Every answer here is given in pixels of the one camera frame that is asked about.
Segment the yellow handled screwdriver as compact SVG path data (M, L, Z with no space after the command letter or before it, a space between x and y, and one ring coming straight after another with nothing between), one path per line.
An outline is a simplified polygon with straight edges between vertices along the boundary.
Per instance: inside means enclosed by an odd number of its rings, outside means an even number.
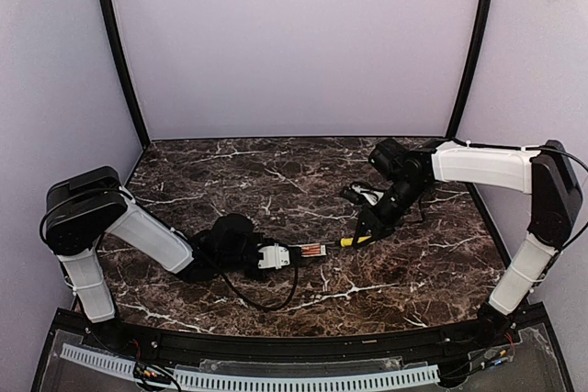
M360 245L360 244L363 244L364 242L370 243L371 237L370 236L361 236L356 241L354 241L353 238L341 238L336 241L327 241L326 246L327 247L346 248L346 247L353 247L356 245Z

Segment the white remote control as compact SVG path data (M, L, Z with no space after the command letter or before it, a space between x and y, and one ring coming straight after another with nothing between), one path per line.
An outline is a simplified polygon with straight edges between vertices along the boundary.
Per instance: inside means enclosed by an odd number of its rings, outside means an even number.
M320 243L291 245L290 249L300 259L322 258L327 255L326 246Z

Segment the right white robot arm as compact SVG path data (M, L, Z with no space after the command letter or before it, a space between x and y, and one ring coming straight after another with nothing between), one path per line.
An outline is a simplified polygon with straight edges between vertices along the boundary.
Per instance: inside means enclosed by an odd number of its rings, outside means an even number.
M390 187L353 182L342 190L343 198L361 207L349 242L355 249L389 237L436 182L503 187L531 197L526 236L477 312L475 339L481 345L506 333L523 300L581 235L573 228L582 208L582 187L572 168L581 160L557 140L517 147L433 139L408 149L385 139L368 161Z

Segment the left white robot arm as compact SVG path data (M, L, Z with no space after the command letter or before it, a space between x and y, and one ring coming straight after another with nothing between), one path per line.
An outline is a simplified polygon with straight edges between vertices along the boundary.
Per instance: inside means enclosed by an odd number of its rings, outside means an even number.
M93 323L117 315L96 253L98 240L106 235L126 242L189 284L239 270L257 277L290 263L286 248L264 239L250 219L238 214L220 217L211 229L188 238L145 209L110 166L53 185L46 195L40 235L61 262Z

